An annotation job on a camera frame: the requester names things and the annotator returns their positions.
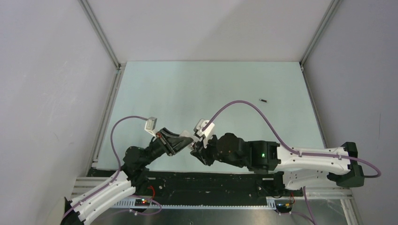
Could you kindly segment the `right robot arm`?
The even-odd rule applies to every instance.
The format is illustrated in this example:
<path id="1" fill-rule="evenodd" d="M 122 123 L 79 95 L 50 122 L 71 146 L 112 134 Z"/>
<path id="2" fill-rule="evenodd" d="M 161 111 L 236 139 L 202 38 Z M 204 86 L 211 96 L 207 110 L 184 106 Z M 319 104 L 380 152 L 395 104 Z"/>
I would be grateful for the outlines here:
<path id="1" fill-rule="evenodd" d="M 193 143 L 191 155 L 201 163 L 211 166 L 215 161 L 246 167 L 254 173 L 283 172 L 283 177 L 273 182 L 273 191 L 280 196 L 307 184 L 329 180 L 343 188 L 364 185 L 362 167 L 355 161 L 356 143 L 345 142 L 331 149 L 297 149 L 298 154 L 272 141 L 244 141 L 233 133 L 207 142 Z"/>

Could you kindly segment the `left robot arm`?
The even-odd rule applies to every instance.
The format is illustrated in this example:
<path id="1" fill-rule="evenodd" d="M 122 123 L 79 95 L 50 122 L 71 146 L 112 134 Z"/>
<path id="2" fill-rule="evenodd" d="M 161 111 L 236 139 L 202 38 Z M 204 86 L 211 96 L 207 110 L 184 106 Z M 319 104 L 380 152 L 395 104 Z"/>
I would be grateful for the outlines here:
<path id="1" fill-rule="evenodd" d="M 145 176 L 147 165 L 163 154 L 173 156 L 199 140 L 187 131 L 181 134 L 172 133 L 166 128 L 146 131 L 153 136 L 146 148 L 129 147 L 123 158 L 124 164 L 106 181 L 79 197 L 64 200 L 65 212 L 59 222 L 61 225 L 89 225 L 125 197 L 143 195 L 148 189 Z"/>

